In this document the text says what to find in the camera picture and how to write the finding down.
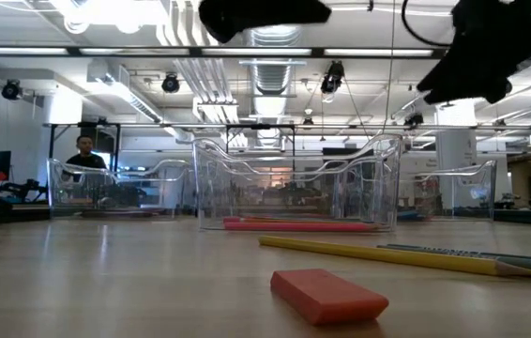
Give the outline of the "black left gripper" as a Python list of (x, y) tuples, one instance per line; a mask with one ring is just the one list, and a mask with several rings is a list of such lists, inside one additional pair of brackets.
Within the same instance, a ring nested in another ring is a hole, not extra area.
[(199, 18), (219, 43), (249, 28), (279, 24), (326, 23), (332, 10), (320, 0), (202, 1)]

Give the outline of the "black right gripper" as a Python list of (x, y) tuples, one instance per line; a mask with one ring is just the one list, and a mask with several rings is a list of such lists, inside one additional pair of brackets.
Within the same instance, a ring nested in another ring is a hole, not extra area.
[(417, 90), (428, 104), (472, 98), (497, 103), (512, 90), (514, 59), (531, 57), (531, 0), (459, 0), (451, 16), (449, 51)]

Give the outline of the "grey-green pencil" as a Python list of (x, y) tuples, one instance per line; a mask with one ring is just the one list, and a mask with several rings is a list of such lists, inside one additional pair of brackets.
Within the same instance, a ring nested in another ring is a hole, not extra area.
[(421, 247), (421, 246), (413, 246), (413, 245), (400, 245), (400, 244), (378, 245), (378, 248), (393, 249), (393, 250), (400, 250), (400, 251), (410, 251), (410, 252), (420, 252), (420, 253), (427, 253), (427, 254), (446, 254), (446, 255), (469, 256), (469, 257), (475, 257), (475, 258), (488, 258), (488, 259), (495, 259), (502, 263), (510, 264), (510, 265), (517, 266), (520, 268), (531, 269), (531, 256), (525, 256), (525, 255), (514, 255), (514, 254), (506, 254), (506, 253), (484, 253), (484, 252), (473, 252), (473, 251)]

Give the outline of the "yellow pencil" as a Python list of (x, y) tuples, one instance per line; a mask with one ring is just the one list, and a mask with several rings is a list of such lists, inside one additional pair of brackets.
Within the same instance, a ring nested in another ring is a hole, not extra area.
[(496, 259), (399, 251), (271, 236), (261, 236), (258, 238), (258, 242), (260, 245), (268, 247), (316, 254), (330, 254), (422, 268), (444, 269), (490, 276), (531, 277), (531, 269), (503, 263)]

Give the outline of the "clear plastic bin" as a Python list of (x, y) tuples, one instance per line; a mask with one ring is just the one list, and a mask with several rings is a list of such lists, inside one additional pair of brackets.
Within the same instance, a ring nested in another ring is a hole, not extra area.
[(305, 156), (242, 156), (210, 140), (193, 144), (203, 229), (390, 232), (397, 222), (402, 138)]
[(194, 174), (183, 160), (113, 172), (48, 160), (48, 201), (54, 216), (175, 218), (194, 210)]
[(197, 161), (198, 213), (205, 220), (340, 218), (339, 166), (322, 160), (230, 161), (206, 155)]
[(400, 176), (398, 211), (417, 210), (428, 221), (490, 220), (494, 215), (496, 161)]

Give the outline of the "blue eraser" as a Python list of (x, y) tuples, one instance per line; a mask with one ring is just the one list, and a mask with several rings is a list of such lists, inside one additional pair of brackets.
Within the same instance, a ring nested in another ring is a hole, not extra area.
[(402, 210), (397, 212), (399, 222), (423, 222), (428, 221), (430, 216), (417, 210)]

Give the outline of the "person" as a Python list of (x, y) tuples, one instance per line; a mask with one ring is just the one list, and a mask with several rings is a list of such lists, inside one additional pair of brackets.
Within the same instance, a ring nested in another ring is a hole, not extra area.
[(90, 136), (79, 136), (76, 140), (76, 147), (78, 154), (69, 158), (67, 164), (93, 169), (106, 169), (104, 159), (92, 152), (93, 140)]

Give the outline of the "orange eraser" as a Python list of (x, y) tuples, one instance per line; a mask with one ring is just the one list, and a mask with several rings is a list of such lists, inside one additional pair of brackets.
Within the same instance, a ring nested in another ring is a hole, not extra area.
[(324, 269), (274, 271), (270, 289), (314, 326), (376, 319), (389, 300)]

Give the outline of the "silver ventilation duct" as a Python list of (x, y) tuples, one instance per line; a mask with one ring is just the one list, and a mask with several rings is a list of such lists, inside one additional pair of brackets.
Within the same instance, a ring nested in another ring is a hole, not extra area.
[[(247, 33), (251, 47), (295, 47), (301, 39), (302, 28), (297, 25), (273, 25), (251, 29)], [(289, 89), (292, 66), (254, 65), (250, 67), (255, 95), (285, 95)]]

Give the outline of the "black metal workstation frame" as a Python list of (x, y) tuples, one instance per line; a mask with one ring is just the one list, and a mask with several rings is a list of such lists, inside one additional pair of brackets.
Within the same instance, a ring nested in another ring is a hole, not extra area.
[(46, 123), (44, 127), (50, 130), (48, 157), (55, 157), (55, 143), (64, 135), (72, 135), (73, 130), (80, 134), (88, 135), (93, 140), (94, 150), (98, 153), (109, 155), (108, 164), (113, 167), (119, 162), (119, 153), (122, 137), (122, 125), (120, 123), (77, 122), (77, 123)]

